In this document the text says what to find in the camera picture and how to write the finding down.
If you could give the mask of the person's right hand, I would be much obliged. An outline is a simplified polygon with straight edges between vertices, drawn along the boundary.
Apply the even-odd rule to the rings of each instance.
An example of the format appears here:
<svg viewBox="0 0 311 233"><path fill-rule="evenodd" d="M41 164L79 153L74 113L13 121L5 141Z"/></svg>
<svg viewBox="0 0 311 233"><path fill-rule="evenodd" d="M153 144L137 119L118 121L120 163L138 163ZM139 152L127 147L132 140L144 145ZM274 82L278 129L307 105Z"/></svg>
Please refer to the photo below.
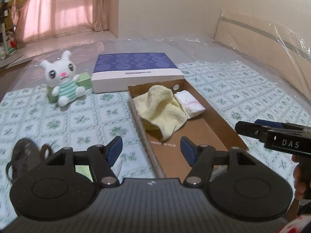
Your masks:
<svg viewBox="0 0 311 233"><path fill-rule="evenodd" d="M285 218L290 221L294 220L297 217L299 202L304 198L306 190L306 184L301 181L302 173L301 173L301 165L298 162L298 156L292 155L292 161L297 163L293 171L294 190L295 190L294 200L285 214Z"/></svg>

